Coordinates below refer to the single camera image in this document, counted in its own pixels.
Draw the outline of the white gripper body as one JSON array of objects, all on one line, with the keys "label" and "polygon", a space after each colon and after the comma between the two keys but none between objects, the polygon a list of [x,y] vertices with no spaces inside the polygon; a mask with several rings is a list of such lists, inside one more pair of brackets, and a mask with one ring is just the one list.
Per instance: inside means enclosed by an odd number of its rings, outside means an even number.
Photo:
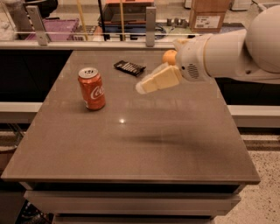
[{"label": "white gripper body", "polygon": [[187,81],[210,81],[205,66],[205,47],[212,34],[188,38],[184,45],[174,45],[176,65]]}]

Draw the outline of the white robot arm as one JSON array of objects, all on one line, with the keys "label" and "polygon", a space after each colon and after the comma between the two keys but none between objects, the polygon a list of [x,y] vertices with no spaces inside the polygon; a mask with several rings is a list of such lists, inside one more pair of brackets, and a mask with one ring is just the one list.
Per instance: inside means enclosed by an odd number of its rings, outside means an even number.
[{"label": "white robot arm", "polygon": [[277,84],[280,81],[280,6],[262,11],[249,28],[174,41],[175,64],[164,63],[136,84],[148,94],[182,81],[230,78]]}]

